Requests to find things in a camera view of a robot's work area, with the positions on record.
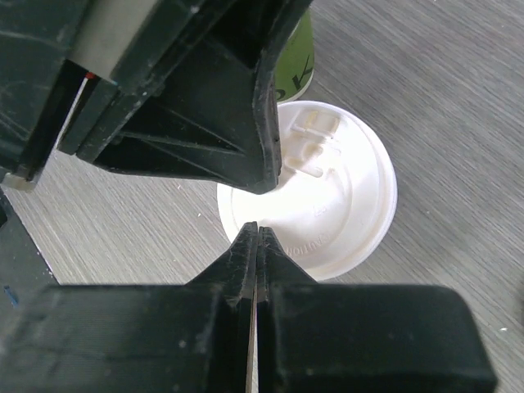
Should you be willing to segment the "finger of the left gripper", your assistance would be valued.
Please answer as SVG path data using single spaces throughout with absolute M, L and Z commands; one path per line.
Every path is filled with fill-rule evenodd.
M 282 160 L 273 72 L 306 1 L 212 1 L 206 27 L 178 39 L 144 98 L 121 98 L 92 140 L 119 174 L 273 190 Z

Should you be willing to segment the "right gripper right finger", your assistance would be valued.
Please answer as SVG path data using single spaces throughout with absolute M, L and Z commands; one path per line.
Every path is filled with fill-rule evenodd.
M 498 378 L 465 300 L 448 287 L 314 281 L 261 228 L 263 392 L 493 392 Z

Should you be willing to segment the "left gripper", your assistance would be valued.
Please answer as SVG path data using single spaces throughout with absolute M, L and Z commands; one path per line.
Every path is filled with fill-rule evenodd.
M 4 1 L 1 183 L 33 189 L 53 151 L 90 165 L 121 98 L 156 91 L 175 42 L 212 1 Z

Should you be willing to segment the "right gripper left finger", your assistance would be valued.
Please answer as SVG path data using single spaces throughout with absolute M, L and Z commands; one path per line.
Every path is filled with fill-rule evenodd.
M 183 285 L 41 290 L 1 345 L 4 392 L 248 392 L 258 227 Z

